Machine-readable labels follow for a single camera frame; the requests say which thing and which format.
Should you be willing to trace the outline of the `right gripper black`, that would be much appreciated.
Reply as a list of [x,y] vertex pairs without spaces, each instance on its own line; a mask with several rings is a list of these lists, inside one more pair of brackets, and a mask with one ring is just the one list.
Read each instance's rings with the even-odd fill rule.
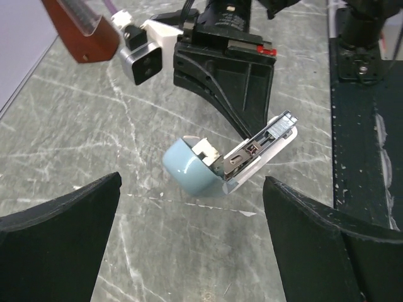
[[202,13],[183,4],[174,48],[174,85],[210,103],[242,138],[268,122],[277,50],[249,32],[251,1],[206,1]]

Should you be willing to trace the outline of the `blue stapler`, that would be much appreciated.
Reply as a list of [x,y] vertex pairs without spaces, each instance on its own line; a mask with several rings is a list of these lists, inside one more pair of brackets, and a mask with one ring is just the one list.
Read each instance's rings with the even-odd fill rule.
[[226,196],[280,153],[298,134],[298,118],[290,111],[273,117],[252,138],[221,154],[207,138],[183,136],[165,152],[162,163],[191,196]]

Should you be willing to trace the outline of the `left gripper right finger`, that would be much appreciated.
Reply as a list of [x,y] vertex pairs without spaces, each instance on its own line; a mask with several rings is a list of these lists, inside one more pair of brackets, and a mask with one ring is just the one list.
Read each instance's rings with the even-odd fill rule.
[[402,301],[402,232],[266,177],[263,203],[287,301]]

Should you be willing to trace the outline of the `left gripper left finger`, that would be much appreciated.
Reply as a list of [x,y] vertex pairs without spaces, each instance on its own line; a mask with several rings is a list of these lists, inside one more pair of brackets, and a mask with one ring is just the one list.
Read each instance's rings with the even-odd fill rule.
[[1,217],[1,301],[90,301],[121,185],[114,172]]

